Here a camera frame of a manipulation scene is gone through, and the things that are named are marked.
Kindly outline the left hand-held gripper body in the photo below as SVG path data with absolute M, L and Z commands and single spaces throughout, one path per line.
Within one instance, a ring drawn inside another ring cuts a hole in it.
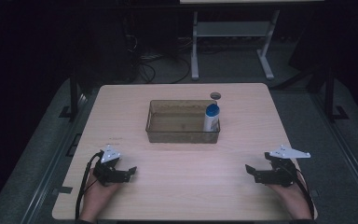
M 116 170 L 119 159 L 120 153 L 110 145 L 102 150 L 102 156 L 95 164 L 93 174 L 103 186 L 119 182 L 119 175 Z

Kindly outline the person's right hand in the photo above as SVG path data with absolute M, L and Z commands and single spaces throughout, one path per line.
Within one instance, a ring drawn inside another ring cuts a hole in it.
M 292 219 L 312 219 L 306 197 L 298 184 L 290 187 L 281 185 L 268 185 L 268 187 L 279 195 Z

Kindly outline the brown transparent plastic box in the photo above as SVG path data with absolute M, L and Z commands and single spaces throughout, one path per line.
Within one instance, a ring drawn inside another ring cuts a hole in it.
M 214 100 L 152 100 L 145 130 L 150 143 L 216 144 L 216 132 L 203 131 L 205 111 Z

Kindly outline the aluminium floor rail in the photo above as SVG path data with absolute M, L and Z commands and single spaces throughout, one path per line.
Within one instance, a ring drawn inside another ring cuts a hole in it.
M 358 185 L 358 160 L 355 158 L 351 151 L 351 147 L 348 142 L 345 140 L 344 136 L 342 135 L 341 131 L 337 126 L 337 119 L 331 119 L 327 113 L 324 111 L 324 102 L 320 96 L 316 94 L 312 94 L 310 99 L 315 104 L 318 113 L 321 115 L 322 119 L 324 120 L 325 125 L 327 126 L 330 133 L 333 135 L 338 148 L 340 149 L 341 153 L 343 154 L 344 161 L 349 166 L 351 174 Z
M 58 195 L 56 190 L 62 187 L 72 159 L 72 141 L 83 129 L 83 108 L 88 99 L 84 94 L 78 97 L 76 107 L 79 112 L 74 118 L 70 115 L 71 102 L 67 95 L 56 95 L 27 146 L 25 170 L 30 171 L 36 185 L 21 224 L 36 224 L 42 216 L 52 218 L 52 206 Z

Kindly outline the white metal stand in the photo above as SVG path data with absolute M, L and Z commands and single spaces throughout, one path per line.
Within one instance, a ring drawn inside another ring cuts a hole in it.
M 269 21 L 199 21 L 198 15 L 198 12 L 193 13 L 192 50 L 190 54 L 193 80 L 200 78 L 198 39 L 201 37 L 264 37 L 264 45 L 256 53 L 266 79 L 272 80 L 274 78 L 267 53 L 280 15 L 279 10 L 272 13 Z

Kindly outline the black upright post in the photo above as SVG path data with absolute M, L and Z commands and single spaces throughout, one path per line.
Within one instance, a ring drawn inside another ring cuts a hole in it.
M 71 112 L 70 120 L 73 121 L 76 118 L 77 114 L 77 84 L 76 84 L 76 74 L 73 72 L 70 75 L 70 96 L 71 96 Z
M 328 69 L 326 75 L 326 81 L 325 81 L 324 112 L 330 122 L 334 121 L 333 98 L 334 98 L 334 76 L 332 70 Z

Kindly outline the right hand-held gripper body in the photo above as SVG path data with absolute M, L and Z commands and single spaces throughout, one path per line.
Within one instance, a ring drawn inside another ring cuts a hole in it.
M 265 153 L 272 170 L 267 177 L 268 184 L 291 186 L 297 177 L 297 168 L 293 159 L 309 159 L 310 153 L 280 145 L 277 149 Z

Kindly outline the person's left hand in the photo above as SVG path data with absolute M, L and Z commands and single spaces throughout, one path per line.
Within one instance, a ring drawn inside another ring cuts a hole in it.
M 79 217 L 98 219 L 119 188 L 119 184 L 103 186 L 93 173 L 90 173 Z

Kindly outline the white bottle with blue cap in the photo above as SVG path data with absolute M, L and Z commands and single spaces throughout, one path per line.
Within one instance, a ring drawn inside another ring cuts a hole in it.
M 217 104 L 207 106 L 204 116 L 203 131 L 216 132 L 220 108 Z

